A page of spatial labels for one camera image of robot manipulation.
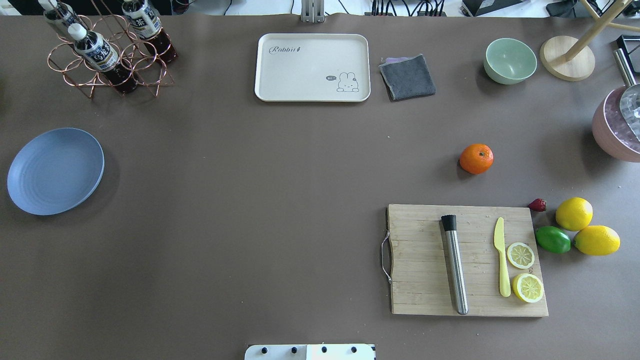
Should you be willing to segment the blue round plate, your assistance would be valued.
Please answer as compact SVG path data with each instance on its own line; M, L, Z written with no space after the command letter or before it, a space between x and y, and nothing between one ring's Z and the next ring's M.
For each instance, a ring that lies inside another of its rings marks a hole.
M17 153L7 173L7 193L21 210L55 215L94 193L105 171L105 153L89 132L72 127L44 132Z

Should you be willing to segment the cream rabbit tray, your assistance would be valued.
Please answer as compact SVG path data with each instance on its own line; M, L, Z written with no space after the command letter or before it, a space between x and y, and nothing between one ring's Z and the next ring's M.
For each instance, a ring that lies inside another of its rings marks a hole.
M262 101L362 102L371 93L367 39L352 33L267 33L257 46Z

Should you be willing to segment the grey folded cloth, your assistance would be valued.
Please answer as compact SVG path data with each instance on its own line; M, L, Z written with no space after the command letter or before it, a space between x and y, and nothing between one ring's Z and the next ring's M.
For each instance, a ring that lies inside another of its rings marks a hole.
M432 96L437 91L423 54L387 57L378 68L393 101Z

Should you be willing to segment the steel muddler black tip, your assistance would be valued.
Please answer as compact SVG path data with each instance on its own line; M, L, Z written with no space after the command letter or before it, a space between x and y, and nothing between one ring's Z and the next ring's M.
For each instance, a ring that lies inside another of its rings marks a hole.
M441 217L441 223L445 232L448 249L448 265L450 275L452 276L455 309L459 315L468 315L469 304L467 301L460 244L458 242L457 216L454 214L443 215Z

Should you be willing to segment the orange mandarin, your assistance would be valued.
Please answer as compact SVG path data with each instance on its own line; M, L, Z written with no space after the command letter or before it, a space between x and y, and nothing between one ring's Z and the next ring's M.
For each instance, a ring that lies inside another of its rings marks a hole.
M493 165L494 153L486 144L474 143L462 151L458 162L467 173L482 174Z

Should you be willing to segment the yellow plastic knife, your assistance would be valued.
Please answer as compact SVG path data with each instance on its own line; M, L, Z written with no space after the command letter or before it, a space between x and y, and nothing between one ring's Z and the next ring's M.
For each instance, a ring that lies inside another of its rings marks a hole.
M498 287L501 296L510 297L511 285L507 268L506 248L505 248L505 219L498 217L494 225L493 233L494 248L498 252Z

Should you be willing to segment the upper lemon slice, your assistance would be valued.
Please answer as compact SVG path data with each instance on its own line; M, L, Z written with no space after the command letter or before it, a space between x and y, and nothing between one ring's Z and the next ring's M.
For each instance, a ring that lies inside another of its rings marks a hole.
M506 258L517 269L530 269L535 263L535 253L526 243L516 242L506 249Z

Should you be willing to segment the lemon slice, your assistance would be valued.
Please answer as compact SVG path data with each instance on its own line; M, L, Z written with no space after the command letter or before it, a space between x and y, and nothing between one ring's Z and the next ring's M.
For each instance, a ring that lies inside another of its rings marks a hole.
M530 269L535 263L535 253L526 243L516 242L506 249L506 258L517 269Z
M512 291L515 296L526 303L537 303L544 296L543 282L531 273L521 273L512 280Z

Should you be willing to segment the red strawberry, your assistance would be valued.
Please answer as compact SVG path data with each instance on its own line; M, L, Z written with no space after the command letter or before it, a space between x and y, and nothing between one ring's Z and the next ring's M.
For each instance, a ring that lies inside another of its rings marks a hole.
M547 210L547 202L543 198L536 198L527 207L533 212L545 212Z

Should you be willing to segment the green bowl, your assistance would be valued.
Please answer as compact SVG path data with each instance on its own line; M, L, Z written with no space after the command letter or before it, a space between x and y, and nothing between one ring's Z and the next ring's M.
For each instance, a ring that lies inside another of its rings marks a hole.
M525 43L513 38L499 38L487 46L483 67L494 82L514 85L533 75L538 61Z

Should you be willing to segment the lower lemon slice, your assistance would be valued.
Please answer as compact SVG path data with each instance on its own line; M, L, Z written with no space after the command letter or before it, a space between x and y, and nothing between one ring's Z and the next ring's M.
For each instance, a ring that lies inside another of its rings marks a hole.
M521 273L512 280L512 291L515 296L526 303L537 303L544 296L543 282L531 273Z

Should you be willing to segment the green lime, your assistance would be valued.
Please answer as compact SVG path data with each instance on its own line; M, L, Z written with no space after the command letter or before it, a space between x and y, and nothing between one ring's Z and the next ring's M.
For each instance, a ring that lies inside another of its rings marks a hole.
M550 225L539 227L534 235L537 244L551 253L563 254L569 252L572 247L569 236L558 227Z

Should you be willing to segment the back right tea bottle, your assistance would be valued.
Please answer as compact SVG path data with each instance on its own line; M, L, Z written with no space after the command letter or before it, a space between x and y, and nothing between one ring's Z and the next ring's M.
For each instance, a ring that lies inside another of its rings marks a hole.
M124 0L121 9L148 54L157 57L156 62L169 64L178 58L178 51L148 0Z

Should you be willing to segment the tea bottle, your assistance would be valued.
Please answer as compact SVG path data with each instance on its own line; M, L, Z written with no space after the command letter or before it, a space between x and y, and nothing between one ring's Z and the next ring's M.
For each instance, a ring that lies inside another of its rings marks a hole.
M178 58L178 51L148 0L124 0L121 9L148 54L157 57L156 62L169 64Z
M122 94L135 91L137 76L122 64L121 56L102 34L88 30L80 23L69 25L67 32L73 39L75 52L101 73L114 89Z
M39 0L38 3L43 9L46 22L60 37L67 38L68 28L73 24L80 24L86 28L78 14L68 4L57 0Z

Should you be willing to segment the whole lemon near strawberry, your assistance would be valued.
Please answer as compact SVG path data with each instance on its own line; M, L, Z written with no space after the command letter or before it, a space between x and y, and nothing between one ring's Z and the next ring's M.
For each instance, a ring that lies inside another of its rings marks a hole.
M593 216L594 208L589 201L581 197L572 197L558 206L555 221L565 230L581 231L590 225Z

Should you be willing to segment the front tea bottle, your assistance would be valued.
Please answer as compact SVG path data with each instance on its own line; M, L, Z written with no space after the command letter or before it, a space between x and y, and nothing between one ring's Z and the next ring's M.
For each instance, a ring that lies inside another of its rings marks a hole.
M135 91L137 76L122 64L121 56L102 34L88 30L80 23L69 25L67 32L73 39L75 52L101 73L114 89L122 94Z

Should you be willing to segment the wooden stand round base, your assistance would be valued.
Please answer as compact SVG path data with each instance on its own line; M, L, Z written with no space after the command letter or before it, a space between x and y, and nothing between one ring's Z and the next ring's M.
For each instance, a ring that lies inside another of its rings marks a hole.
M602 15L598 15L585 0L581 0L594 19L594 23L580 38L560 35L547 39L539 53L541 63L555 77L576 82L585 80L595 69L595 56L588 47L589 43L600 34L605 27L613 27L629 32L640 32L638 25L613 23L630 4L630 0L615 0Z

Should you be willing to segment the whole lemon outer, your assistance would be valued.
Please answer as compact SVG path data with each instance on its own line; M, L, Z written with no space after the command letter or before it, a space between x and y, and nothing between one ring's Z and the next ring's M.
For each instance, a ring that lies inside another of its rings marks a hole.
M615 253L621 246L618 233L605 225L590 225L574 236L574 246L590 256L606 256Z

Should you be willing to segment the pink mixing bowl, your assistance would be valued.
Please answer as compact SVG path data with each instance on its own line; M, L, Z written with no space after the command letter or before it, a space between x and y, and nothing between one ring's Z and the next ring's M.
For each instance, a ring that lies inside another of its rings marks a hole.
M592 118L592 134L603 151L618 160L638 163L639 141L619 108L626 87L611 91L599 104Z

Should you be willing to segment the back left tea bottle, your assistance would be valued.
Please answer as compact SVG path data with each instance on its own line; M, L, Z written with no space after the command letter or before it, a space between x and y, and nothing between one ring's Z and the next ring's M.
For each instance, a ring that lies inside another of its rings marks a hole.
M86 28L78 14L68 4L57 0L39 0L38 3L43 9L46 22L60 37L67 38L68 28L73 24L80 24Z

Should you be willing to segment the steel scoop in bowl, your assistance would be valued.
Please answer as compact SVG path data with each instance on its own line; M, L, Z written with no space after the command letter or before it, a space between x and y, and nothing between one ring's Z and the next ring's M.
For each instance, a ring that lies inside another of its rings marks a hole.
M636 82L622 48L614 51L615 61L621 72L626 89L619 100L622 117L635 137L640 139L640 85Z

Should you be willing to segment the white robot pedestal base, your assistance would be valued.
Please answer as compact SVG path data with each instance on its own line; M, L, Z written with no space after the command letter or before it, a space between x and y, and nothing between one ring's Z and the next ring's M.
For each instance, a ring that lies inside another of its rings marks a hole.
M374 344L255 344L247 348L245 360L375 360Z

